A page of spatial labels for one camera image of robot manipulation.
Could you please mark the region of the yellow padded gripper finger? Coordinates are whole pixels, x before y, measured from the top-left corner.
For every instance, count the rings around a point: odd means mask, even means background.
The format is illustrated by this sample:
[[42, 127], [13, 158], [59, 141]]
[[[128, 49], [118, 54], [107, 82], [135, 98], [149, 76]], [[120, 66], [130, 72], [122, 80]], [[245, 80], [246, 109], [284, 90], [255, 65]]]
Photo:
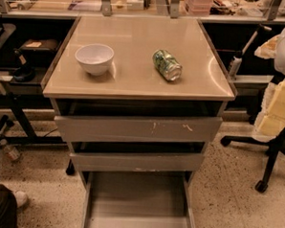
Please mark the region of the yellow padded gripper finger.
[[265, 89], [256, 131], [262, 136], [277, 136], [285, 127], [285, 79], [279, 84], [270, 82]]

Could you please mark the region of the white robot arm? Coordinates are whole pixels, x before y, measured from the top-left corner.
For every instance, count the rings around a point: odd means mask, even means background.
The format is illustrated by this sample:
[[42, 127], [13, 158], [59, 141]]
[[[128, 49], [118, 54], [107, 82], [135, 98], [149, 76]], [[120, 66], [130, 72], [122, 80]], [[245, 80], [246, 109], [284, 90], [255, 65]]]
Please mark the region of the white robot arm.
[[261, 111], [257, 114], [252, 137], [260, 142], [269, 142], [285, 127], [285, 28], [253, 53], [263, 59], [272, 58], [276, 72], [284, 75], [280, 83], [271, 81], [264, 91]]

